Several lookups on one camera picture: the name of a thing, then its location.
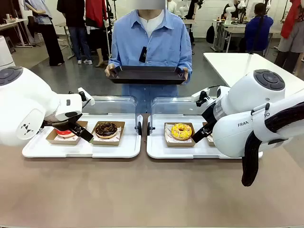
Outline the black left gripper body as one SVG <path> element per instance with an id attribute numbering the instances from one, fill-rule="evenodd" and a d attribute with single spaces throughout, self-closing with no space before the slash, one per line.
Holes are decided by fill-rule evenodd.
<path id="1" fill-rule="evenodd" d="M 47 121 L 44 120 L 42 123 L 42 128 L 46 126 L 51 126 L 56 128 L 57 130 L 75 130 L 80 128 L 80 125 L 77 121 L 80 119 L 81 115 L 76 115 L 71 118 L 68 118 L 64 121 Z"/>

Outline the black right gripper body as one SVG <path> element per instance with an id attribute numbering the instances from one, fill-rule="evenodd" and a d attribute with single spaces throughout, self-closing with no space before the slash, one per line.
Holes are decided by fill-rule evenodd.
<path id="1" fill-rule="evenodd" d="M 203 113 L 201 114 L 201 116 L 205 119 L 205 121 L 209 125 L 212 125 L 212 124 L 214 125 L 217 122 L 217 120 L 214 116 L 214 113 L 213 113 L 215 104 L 216 104 L 215 101 L 213 103 L 209 104 L 206 107 L 206 109 L 203 111 Z"/>

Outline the person's right hand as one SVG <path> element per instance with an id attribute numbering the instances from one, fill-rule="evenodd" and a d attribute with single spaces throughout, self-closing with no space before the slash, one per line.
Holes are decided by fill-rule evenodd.
<path id="1" fill-rule="evenodd" d="M 105 69 L 105 75 L 107 78 L 110 77 L 117 77 L 118 73 L 121 71 L 121 67 L 120 66 L 115 66 L 114 64 L 109 64 L 106 69 Z"/>

